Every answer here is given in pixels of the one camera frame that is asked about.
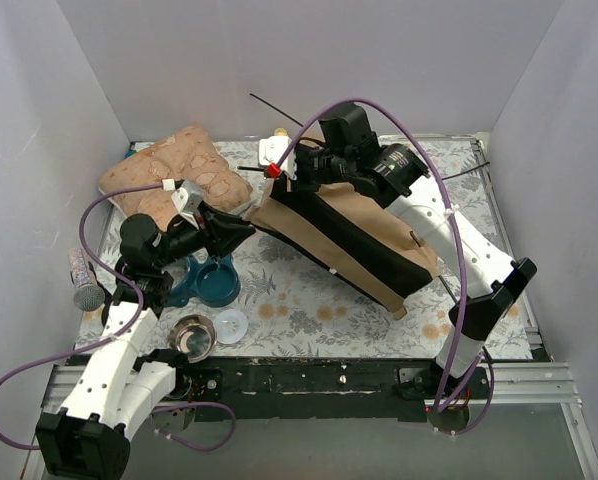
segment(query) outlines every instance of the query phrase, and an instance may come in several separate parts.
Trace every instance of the white lid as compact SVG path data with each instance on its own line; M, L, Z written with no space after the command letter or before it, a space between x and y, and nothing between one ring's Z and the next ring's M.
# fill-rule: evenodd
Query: white lid
M217 341L224 345L237 343L248 331L248 318L241 310L224 310L212 324L217 331Z

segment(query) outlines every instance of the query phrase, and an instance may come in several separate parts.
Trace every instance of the gray microphone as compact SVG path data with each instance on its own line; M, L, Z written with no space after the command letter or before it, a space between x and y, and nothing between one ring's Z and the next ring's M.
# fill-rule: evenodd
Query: gray microphone
M68 253L70 277L75 286L72 300L79 310L93 312L103 305L106 296L103 289L97 284L97 277L86 259L86 255L80 248L71 248Z

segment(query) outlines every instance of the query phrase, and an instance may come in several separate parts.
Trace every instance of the black cable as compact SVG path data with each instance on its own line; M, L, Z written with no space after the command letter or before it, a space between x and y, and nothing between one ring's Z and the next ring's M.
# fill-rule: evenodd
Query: black cable
M259 100L261 103L264 103L266 105L268 105L270 108L272 108L274 111L280 113L281 115L283 115L284 117L286 117L288 120L291 120L293 122L295 122L297 125L299 125L300 127L303 127L303 123L301 123L299 120L297 120L294 117L291 117L290 115L288 115L286 112L284 112L283 110L281 110L280 108L275 107L272 103L270 102L266 102L263 98L255 95L254 93L250 94L251 97L256 98L257 100Z
M239 165L237 167L237 170L245 170L247 172L265 172L266 171L266 169L263 167L246 167L243 165Z
M487 361L489 364L491 364L491 365L492 365L492 364L494 363L494 360L493 360L493 359L492 359L492 357L490 356L490 352L488 351L488 349L486 348L486 346L484 345L483 347L481 347L481 349L483 350L483 354L484 354L484 356L486 357L486 361Z
M322 141L322 140L317 140L316 138L311 138L311 137L301 137L299 139L299 141L305 140L306 142L312 142L312 143L316 143L317 145L319 145L320 147L325 147L326 146L326 142Z
M456 173L454 175L449 175L447 177L443 177L442 180L446 181L446 180L450 180L452 178L457 178L457 177L460 177L462 175L465 175L466 173L471 173L471 172L474 172L476 170L479 170L480 168L483 168L483 167L485 167L487 165L490 165L490 162L481 163L481 164L477 165L476 167L469 168L468 170L464 170L463 172L459 172L459 173Z

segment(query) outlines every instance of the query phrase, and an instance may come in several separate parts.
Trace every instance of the stainless steel bowl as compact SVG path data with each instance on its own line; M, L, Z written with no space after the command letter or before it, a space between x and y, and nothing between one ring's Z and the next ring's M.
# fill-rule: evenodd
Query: stainless steel bowl
M215 343L217 343L215 327L203 315L183 317L168 334L168 347L188 355L190 363L208 358Z

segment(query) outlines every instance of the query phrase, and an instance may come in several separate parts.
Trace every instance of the beige cushion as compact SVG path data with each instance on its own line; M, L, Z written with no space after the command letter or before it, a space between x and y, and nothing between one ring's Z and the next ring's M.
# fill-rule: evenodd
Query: beige cushion
M252 187L235 172L212 144L208 132L190 125L115 165L99 179L99 188L113 190L157 183L164 178L193 180L204 189L204 200L224 212L250 202ZM177 214L170 192L152 190L113 199L126 215L146 213L165 230Z

